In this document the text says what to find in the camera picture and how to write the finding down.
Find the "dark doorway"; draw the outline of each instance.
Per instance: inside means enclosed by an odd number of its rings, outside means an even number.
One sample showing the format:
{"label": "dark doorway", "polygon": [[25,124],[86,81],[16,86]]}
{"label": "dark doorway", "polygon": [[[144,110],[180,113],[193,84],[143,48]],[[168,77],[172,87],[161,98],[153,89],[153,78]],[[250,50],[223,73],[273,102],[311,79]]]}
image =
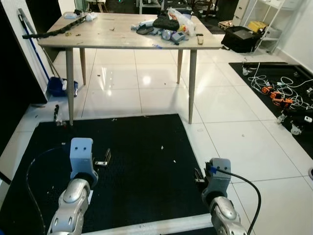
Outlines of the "dark doorway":
{"label": "dark doorway", "polygon": [[[6,32],[5,37],[2,38],[3,44],[11,54],[8,56],[11,59],[3,59],[0,63],[1,155],[29,104],[46,103],[46,99],[20,48],[2,3],[0,21],[3,32]],[[8,179],[1,172],[0,178],[8,183]]]}
{"label": "dark doorway", "polygon": [[[26,3],[38,33],[46,33],[62,15],[58,0],[26,0]],[[45,50],[54,61],[61,49],[45,47]]]}

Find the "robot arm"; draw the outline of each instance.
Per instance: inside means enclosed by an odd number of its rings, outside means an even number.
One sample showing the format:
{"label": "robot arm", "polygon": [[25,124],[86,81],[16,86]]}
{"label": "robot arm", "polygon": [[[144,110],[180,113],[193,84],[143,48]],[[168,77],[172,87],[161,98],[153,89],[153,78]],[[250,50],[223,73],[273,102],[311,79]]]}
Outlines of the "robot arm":
{"label": "robot arm", "polygon": [[[73,138],[71,141],[71,181],[59,198],[59,208],[51,221],[48,235],[80,235],[82,232],[90,187],[98,181],[98,175],[93,170],[91,148],[92,139]],[[212,171],[214,168],[230,172],[230,161],[211,159],[206,163],[205,177],[195,169],[195,182],[203,203],[212,215],[212,224],[219,235],[246,235],[239,214],[227,199],[230,175]]]}
{"label": "robot arm", "polygon": [[201,191],[203,203],[211,213],[212,224],[219,235],[246,235],[247,232],[240,223],[240,216],[232,202],[227,199],[227,187],[230,175],[211,171],[211,168],[230,172],[230,160],[213,158],[205,166],[205,178],[195,169],[195,182]]}
{"label": "robot arm", "polygon": [[71,181],[59,198],[59,208],[51,221],[48,235],[80,235],[88,208],[90,186],[98,175],[92,166],[92,139],[73,138],[70,148]]}

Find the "white tile floor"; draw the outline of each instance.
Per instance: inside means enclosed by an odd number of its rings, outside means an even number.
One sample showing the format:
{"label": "white tile floor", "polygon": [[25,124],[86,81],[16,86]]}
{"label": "white tile floor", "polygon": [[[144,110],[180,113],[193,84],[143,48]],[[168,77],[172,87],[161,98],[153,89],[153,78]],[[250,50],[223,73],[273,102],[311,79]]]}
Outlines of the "white tile floor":
{"label": "white tile floor", "polygon": [[[180,84],[176,84],[177,51],[87,49],[87,85],[82,85],[79,50],[74,50],[75,119],[179,113],[201,166],[211,158],[229,158],[232,172],[255,182],[262,207],[256,235],[312,235],[313,181],[307,176],[313,161],[291,134],[250,90],[229,62],[280,61],[277,56],[253,56],[225,50],[202,50],[197,56],[193,124],[188,122],[188,63],[184,52]],[[65,53],[55,64],[66,75]],[[30,107],[0,158],[0,170],[14,176],[38,122],[52,121],[59,103],[51,98],[42,108]],[[0,206],[7,186],[0,184]],[[246,183],[232,178],[228,196],[248,230],[257,196]]]}

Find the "blue dustpan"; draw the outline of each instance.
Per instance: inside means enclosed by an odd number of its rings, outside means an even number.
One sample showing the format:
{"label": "blue dustpan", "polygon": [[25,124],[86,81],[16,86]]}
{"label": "blue dustpan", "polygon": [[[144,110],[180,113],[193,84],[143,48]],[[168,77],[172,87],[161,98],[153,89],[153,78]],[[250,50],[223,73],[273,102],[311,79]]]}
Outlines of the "blue dustpan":
{"label": "blue dustpan", "polygon": [[[62,90],[62,82],[60,78],[58,77],[51,77],[48,81],[48,87],[47,90],[54,96],[54,97],[62,97],[67,96],[66,90]],[[74,97],[77,96],[77,90],[78,90],[78,82],[74,81]]]}

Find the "black cable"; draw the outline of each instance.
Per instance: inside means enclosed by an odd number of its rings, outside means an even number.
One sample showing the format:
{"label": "black cable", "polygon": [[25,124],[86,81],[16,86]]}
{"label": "black cable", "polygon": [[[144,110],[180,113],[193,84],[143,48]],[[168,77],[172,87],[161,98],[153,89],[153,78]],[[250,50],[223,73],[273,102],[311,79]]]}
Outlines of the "black cable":
{"label": "black cable", "polygon": [[234,173],[230,173],[230,172],[227,172],[227,171],[224,171],[224,170],[220,170],[220,169],[216,169],[217,171],[221,172],[221,173],[224,173],[226,175],[231,175],[231,176],[234,176],[234,177],[237,177],[245,182],[247,182],[248,184],[250,184],[257,192],[258,194],[258,207],[256,209],[256,212],[255,212],[255,215],[254,215],[254,218],[253,218],[253,221],[251,222],[250,224],[250,227],[249,227],[249,230],[248,230],[248,233],[247,235],[250,235],[252,229],[253,229],[253,226],[255,224],[255,221],[259,215],[259,212],[260,212],[260,208],[261,208],[261,194],[260,194],[260,191],[258,190],[258,188],[249,180],[245,179],[244,177],[240,176],[240,175],[236,175]]}
{"label": "black cable", "polygon": [[53,151],[53,150],[56,150],[56,149],[59,149],[59,148],[61,148],[61,147],[51,148],[51,149],[46,150],[45,152],[39,154],[39,155],[38,155],[36,158],[34,158],[34,160],[29,164],[29,166],[28,166],[28,168],[27,168],[27,172],[26,172],[26,187],[27,187],[27,191],[28,191],[28,194],[29,194],[31,200],[32,200],[33,203],[35,204],[36,209],[37,209],[37,212],[38,212],[39,217],[40,217],[40,219],[41,219],[41,227],[42,227],[43,235],[45,235],[45,222],[44,222],[43,214],[41,213],[41,210],[40,210],[40,208],[39,208],[39,206],[38,206],[38,203],[37,203],[37,201],[36,201],[36,199],[35,199],[35,197],[34,197],[34,194],[33,194],[33,192],[32,192],[31,189],[30,189],[30,186],[29,186],[29,183],[28,183],[28,175],[29,175],[29,172],[30,172],[31,167],[33,166],[34,162],[35,162],[38,158],[42,157],[42,156],[43,156],[44,154],[46,154],[46,153],[49,153],[49,152],[51,152],[51,151]]}

